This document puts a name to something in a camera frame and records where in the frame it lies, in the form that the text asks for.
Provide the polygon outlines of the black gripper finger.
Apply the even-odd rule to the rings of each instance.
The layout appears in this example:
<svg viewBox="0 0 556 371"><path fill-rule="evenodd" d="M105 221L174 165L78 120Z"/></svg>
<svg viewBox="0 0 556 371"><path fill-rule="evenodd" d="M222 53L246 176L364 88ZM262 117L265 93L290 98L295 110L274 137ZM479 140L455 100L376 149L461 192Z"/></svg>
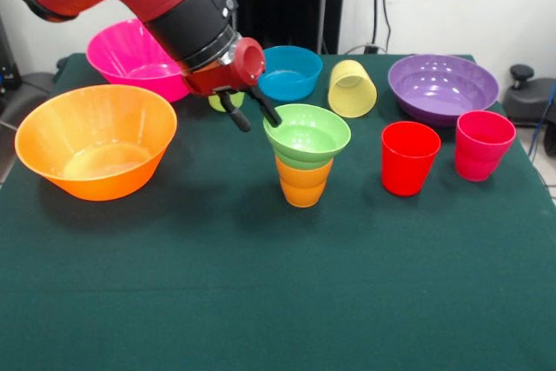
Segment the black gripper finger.
<svg viewBox="0 0 556 371"><path fill-rule="evenodd" d="M237 107L232 100L233 96L239 95L241 99L244 98L244 93L237 91L232 92L231 90L222 90L217 93L221 106L224 108L227 115L232 119L237 128L242 132L249 132L251 129L251 123L247 117L242 113L239 107Z"/></svg>
<svg viewBox="0 0 556 371"><path fill-rule="evenodd" d="M282 119L280 115L276 112L275 108L268 100L266 95L262 92L262 90L257 85L251 86L248 89L248 94L250 97L252 97L258 102L260 106L260 111L263 114L266 121L272 127L278 127L281 124Z"/></svg>

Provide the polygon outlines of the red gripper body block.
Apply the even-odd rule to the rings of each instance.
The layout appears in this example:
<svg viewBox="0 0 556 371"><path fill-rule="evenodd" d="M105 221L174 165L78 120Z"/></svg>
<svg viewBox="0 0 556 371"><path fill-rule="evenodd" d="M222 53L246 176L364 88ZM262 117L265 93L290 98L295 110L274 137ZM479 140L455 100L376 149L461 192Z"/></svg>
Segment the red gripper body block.
<svg viewBox="0 0 556 371"><path fill-rule="evenodd" d="M255 86L265 70L261 45L254 38L239 36L212 63L186 73L183 80L193 93L211 96L223 89L245 90Z"/></svg>

